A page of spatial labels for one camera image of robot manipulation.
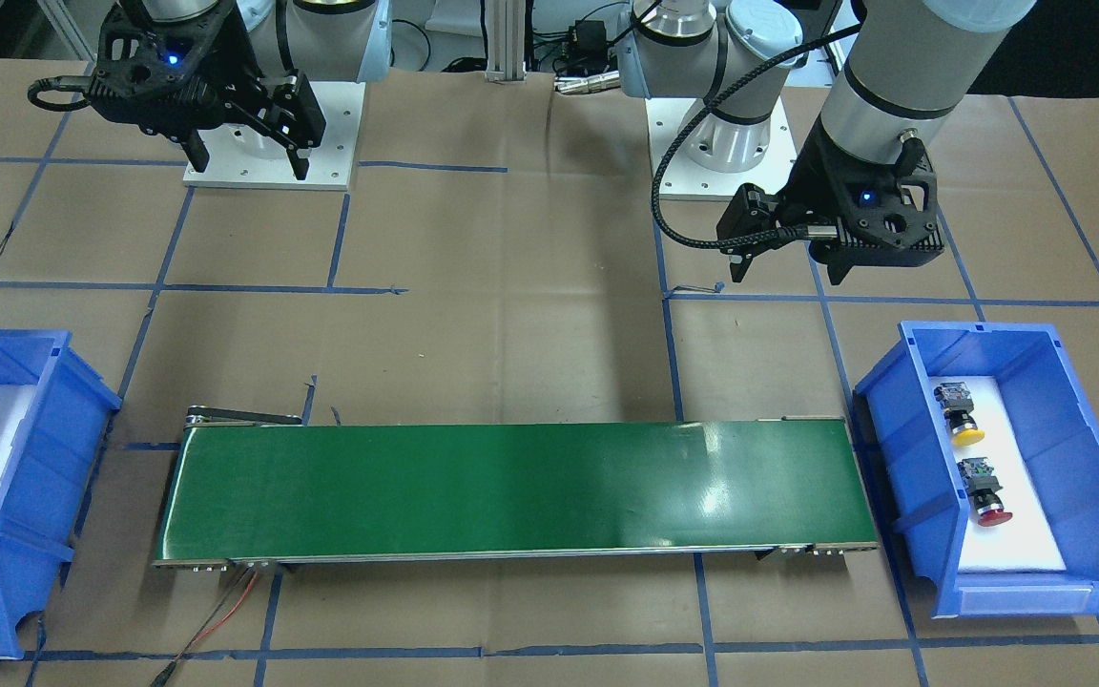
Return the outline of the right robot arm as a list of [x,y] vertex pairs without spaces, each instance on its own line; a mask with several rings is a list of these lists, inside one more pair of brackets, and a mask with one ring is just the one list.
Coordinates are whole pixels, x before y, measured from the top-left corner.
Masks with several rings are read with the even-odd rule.
[[344,191],[389,58],[387,1],[116,1],[71,87],[182,149],[189,186]]

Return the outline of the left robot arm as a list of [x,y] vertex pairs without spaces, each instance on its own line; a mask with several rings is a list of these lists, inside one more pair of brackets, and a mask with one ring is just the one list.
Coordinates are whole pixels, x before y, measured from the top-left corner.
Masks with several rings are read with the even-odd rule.
[[[667,239],[730,261],[793,242],[839,285],[854,268],[915,268],[943,252],[929,144],[1029,1],[632,1],[617,48],[620,87],[685,101],[653,153],[650,210]],[[852,38],[801,151],[769,188],[761,165],[789,152],[775,111],[808,52]]]

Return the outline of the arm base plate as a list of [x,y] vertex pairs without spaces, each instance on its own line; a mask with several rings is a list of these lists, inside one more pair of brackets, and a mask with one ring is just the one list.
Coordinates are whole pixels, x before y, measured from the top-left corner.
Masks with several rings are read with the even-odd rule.
[[326,130],[319,147],[301,153],[309,160],[306,179],[296,178],[284,149],[271,138],[235,123],[202,132],[210,153],[208,169],[188,166],[189,187],[240,190],[347,191],[363,114],[365,84],[314,81]]
[[[647,138],[651,171],[657,169],[677,130],[688,120],[693,106],[689,97],[654,97],[646,101]],[[797,159],[793,135],[782,101],[778,100],[771,117],[761,126],[766,131],[766,144],[744,148],[756,164],[745,171],[717,171],[698,164],[682,147],[673,157],[660,182],[660,197],[668,200],[728,201],[742,182],[757,184],[762,190],[776,193],[788,181]]]

